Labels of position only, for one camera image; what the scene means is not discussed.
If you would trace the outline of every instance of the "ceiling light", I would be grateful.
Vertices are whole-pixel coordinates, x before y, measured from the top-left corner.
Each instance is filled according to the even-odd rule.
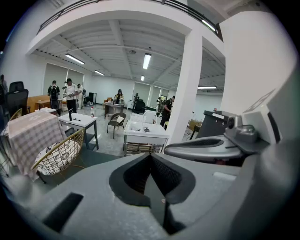
[[[72,56],[72,55],[70,55],[68,53],[66,54],[66,57],[68,57],[70,59],[73,59],[74,61],[79,62],[80,64],[84,64],[83,61],[79,60],[78,58],[76,58],[76,57],[74,57],[74,56]]]
[[[97,70],[95,70],[95,73],[98,73],[98,74],[100,74],[100,75],[104,76],[104,74],[103,74],[103,73],[100,73],[100,72],[99,72],[99,71],[97,71]]]
[[[198,87],[198,89],[216,89],[216,86]]]
[[[206,21],[204,21],[204,20],[202,20],[202,22],[204,23],[204,24],[206,24],[208,27],[210,27],[214,32],[216,31],[208,22],[206,22]]]
[[[142,66],[144,69],[148,68],[149,62],[150,62],[151,54],[146,53],[145,59],[144,59],[144,65]]]

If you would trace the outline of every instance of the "railing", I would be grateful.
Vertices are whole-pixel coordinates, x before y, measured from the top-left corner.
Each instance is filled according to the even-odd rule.
[[[37,33],[39,33],[43,28],[48,26],[50,23],[57,20],[60,16],[66,14],[76,8],[79,8],[79,7],[82,7],[84,5],[91,4],[91,3],[97,3],[99,1],[103,1],[103,0],[80,0],[78,2],[75,2],[75,3],[65,7],[64,9],[60,10],[59,12],[57,12],[56,14],[54,14],[53,16],[48,18],[44,23],[42,23],[42,25],[40,26]],[[159,2],[162,5],[168,5],[168,6],[171,6],[173,8],[176,8],[180,11],[187,13],[188,15],[190,15],[191,17],[200,21],[203,25],[208,27],[212,32],[214,32],[222,40],[222,35],[221,35],[220,27],[218,24],[215,25],[213,22],[211,22],[209,19],[207,19],[204,15],[202,15],[198,11],[194,10],[193,8],[183,4],[182,2],[179,2],[176,0],[150,0],[150,1]]]

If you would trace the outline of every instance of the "checkered tablecloth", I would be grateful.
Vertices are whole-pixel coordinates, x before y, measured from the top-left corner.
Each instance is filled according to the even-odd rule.
[[[9,121],[8,132],[15,163],[32,180],[38,178],[37,168],[31,168],[40,151],[66,138],[57,116],[44,111]]]

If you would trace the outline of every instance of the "bottle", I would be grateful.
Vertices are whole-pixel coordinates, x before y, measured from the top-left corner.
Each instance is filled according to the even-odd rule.
[[[90,109],[90,116],[93,118],[95,117],[95,110],[94,110],[94,107],[91,107]]]

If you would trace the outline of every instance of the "small black chair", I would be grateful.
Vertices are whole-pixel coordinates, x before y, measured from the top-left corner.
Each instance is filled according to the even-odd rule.
[[[17,92],[24,90],[24,83],[23,82],[12,82],[9,85],[9,91],[8,92]]]
[[[123,120],[121,121],[121,122],[117,122],[117,121],[113,121],[113,119],[115,118],[115,117],[122,117],[123,118]],[[116,127],[118,127],[118,130],[119,130],[119,127],[123,127],[123,129],[124,129],[124,125],[123,125],[123,123],[124,123],[124,120],[125,120],[125,118],[126,118],[126,114],[125,113],[116,113],[116,114],[114,114],[112,117],[111,117],[111,120],[108,122],[108,124],[107,124],[107,133],[108,133],[108,126],[109,125],[111,125],[111,126],[113,126],[113,138],[114,138],[114,129],[116,128]]]
[[[16,111],[22,108],[22,115],[27,112],[28,90],[8,92],[6,94],[6,104],[10,116],[13,116]]]
[[[142,101],[137,101],[135,104],[135,108],[132,109],[132,112],[137,113],[137,114],[144,113],[145,112],[145,103]]]

